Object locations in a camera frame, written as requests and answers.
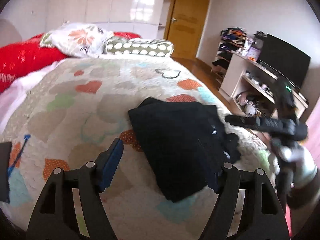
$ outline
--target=white sheet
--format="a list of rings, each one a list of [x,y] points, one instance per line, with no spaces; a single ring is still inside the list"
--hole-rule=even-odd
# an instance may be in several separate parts
[[[52,65],[16,79],[7,90],[0,94],[0,135],[3,133],[11,115],[26,99],[27,92],[34,88],[45,75],[65,60],[66,59],[55,61]]]

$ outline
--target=door frame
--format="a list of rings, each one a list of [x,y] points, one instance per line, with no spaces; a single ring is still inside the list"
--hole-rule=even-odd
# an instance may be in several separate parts
[[[210,8],[210,1],[211,0],[209,0],[209,4],[208,4],[208,7],[207,7],[207,16],[208,16],[208,10]],[[169,11],[168,11],[168,15],[167,15],[167,21],[166,21],[165,29],[164,29],[164,39],[166,39],[166,40],[168,39],[168,36],[169,36],[169,31],[170,31],[170,27],[171,27],[171,23],[172,23],[171,19],[172,19],[172,15],[173,15],[175,2],[176,2],[176,0],[171,0],[170,1]],[[205,19],[203,27],[202,27],[202,34],[203,34],[203,30],[204,30],[204,27],[205,27],[206,20],[207,19]],[[202,35],[201,35],[201,37],[199,39],[198,49],[199,49],[199,45],[200,45],[200,42],[201,42],[201,38],[202,38]]]

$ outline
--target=patterned quilt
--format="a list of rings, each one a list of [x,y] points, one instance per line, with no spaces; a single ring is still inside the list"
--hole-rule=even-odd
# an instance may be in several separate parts
[[[170,58],[68,59],[30,91],[0,137],[0,141],[13,142],[12,164],[24,136],[31,135],[9,178],[11,202],[0,203],[7,217],[27,229],[36,200],[54,168],[80,168],[120,137],[124,154],[111,186],[100,195],[117,237],[198,239],[217,195],[206,187],[172,203],[161,194],[127,114],[147,97],[214,104],[222,121],[229,114],[203,83]],[[242,157],[236,167],[248,171],[262,167],[268,172],[266,146],[245,129],[225,127],[227,133],[239,136]],[[76,190],[74,197],[79,228],[87,235]],[[237,231],[243,199],[244,192],[240,192],[230,234]]]

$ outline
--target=television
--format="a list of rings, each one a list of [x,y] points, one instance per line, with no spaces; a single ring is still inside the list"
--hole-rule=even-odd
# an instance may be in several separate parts
[[[264,67],[276,70],[289,79],[293,86],[300,89],[306,77],[310,59],[307,54],[291,44],[268,34],[258,62]]]

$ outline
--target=red pillow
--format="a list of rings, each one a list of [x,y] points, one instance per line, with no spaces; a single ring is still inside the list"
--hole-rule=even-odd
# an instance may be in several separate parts
[[[57,48],[40,48],[41,36],[0,48],[0,93],[16,78],[68,57]]]
[[[124,37],[128,40],[135,39],[135,38],[141,38],[139,34],[136,33],[120,33],[120,32],[114,32],[115,36]]]

